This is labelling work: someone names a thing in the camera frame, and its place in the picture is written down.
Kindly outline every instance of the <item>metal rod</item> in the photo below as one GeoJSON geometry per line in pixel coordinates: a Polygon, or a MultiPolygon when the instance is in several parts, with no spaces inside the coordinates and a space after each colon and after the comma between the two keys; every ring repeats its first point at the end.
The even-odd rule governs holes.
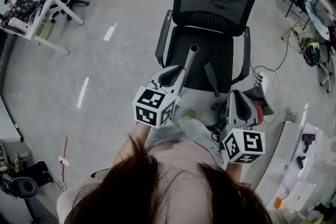
{"type": "Polygon", "coordinates": [[[190,71],[190,67],[193,64],[194,57],[195,57],[196,53],[198,52],[198,50],[199,50],[198,45],[192,44],[190,46],[190,49],[189,49],[189,52],[188,52],[188,56],[187,56],[187,59],[185,61],[185,65],[184,65],[184,68],[185,68],[184,81],[187,79],[188,73],[190,71]]]}

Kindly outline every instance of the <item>wall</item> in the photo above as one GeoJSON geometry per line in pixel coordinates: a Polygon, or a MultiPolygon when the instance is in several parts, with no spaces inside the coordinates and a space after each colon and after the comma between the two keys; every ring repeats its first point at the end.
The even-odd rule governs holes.
{"type": "Polygon", "coordinates": [[[0,97],[0,140],[2,142],[20,142],[20,135],[16,131],[1,97],[0,97]]]}

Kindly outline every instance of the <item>bicycle helmet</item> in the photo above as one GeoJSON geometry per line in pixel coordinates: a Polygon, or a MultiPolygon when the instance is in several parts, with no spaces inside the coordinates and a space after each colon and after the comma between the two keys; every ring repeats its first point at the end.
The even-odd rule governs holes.
{"type": "Polygon", "coordinates": [[[320,44],[312,38],[303,38],[302,55],[306,63],[313,67],[319,63],[320,60],[320,44]]]}

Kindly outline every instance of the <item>gray shorts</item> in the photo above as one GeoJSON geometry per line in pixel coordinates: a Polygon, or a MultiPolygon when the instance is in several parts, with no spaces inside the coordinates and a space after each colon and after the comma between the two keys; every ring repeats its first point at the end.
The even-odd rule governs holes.
{"type": "Polygon", "coordinates": [[[211,138],[211,132],[198,120],[185,116],[176,120],[175,124],[168,120],[159,129],[152,128],[145,147],[151,148],[165,142],[191,140],[208,150],[218,166],[223,164],[223,158],[218,148],[218,142],[211,138]]]}

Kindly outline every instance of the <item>brown hair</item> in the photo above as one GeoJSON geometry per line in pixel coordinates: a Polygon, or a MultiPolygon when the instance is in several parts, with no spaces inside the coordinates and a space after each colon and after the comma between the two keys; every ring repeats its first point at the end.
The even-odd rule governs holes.
{"type": "MultiPolygon", "coordinates": [[[[66,223],[107,223],[113,222],[111,218],[123,223],[155,223],[169,186],[159,191],[158,182],[165,176],[160,175],[161,164],[140,141],[131,142],[134,154],[111,168],[103,182],[73,207],[66,223]]],[[[219,167],[199,164],[199,168],[208,181],[212,223],[271,223],[253,191],[235,183],[219,167]]]]}

